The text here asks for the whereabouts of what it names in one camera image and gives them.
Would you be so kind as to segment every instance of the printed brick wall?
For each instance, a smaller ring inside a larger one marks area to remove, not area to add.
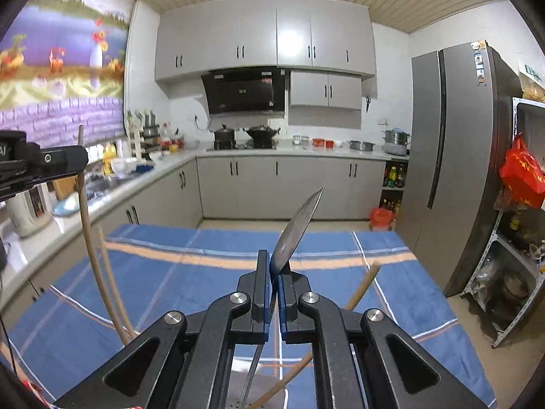
[[[0,112],[0,128],[25,131],[43,148],[84,144],[124,135],[123,101],[113,97],[78,98],[20,106]]]

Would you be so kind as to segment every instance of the white countertop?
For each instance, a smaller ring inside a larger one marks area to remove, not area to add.
[[[143,190],[167,173],[181,167],[195,157],[215,156],[319,156],[337,158],[360,158],[363,160],[407,161],[407,156],[389,155],[382,150],[361,152],[342,148],[316,148],[312,145],[293,146],[291,140],[279,140],[276,149],[215,150],[212,143],[202,143],[198,149],[182,150],[164,157],[156,163],[155,169],[147,172],[89,206],[89,217],[95,222],[124,200]],[[52,219],[43,229],[27,238],[20,238],[14,231],[11,221],[0,225],[0,235],[6,246],[8,264],[2,272],[3,291],[0,310],[4,308],[23,284],[55,253],[82,232],[80,214],[68,218]]]

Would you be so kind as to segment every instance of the refrigerator handle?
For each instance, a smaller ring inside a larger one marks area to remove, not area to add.
[[[445,75],[445,55],[442,50],[439,51],[439,75],[441,79],[441,112],[439,120],[439,142],[437,145],[437,157],[435,158],[435,170],[433,171],[432,188],[428,197],[428,209],[433,207],[437,185],[439,184],[439,175],[441,173],[442,155],[445,148],[445,128],[446,128],[446,75]]]

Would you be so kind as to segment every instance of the cabinet handle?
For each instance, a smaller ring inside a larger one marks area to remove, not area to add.
[[[133,214],[135,214],[135,221],[136,221],[136,224],[139,225],[139,224],[140,224],[140,220],[138,219],[138,214],[136,213],[136,207],[134,207],[134,205],[131,204],[131,209],[133,210]]]

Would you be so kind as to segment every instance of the rice cooker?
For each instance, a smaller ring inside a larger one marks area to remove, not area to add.
[[[6,200],[5,207],[20,237],[28,237],[42,229],[53,218],[47,183],[38,184]]]

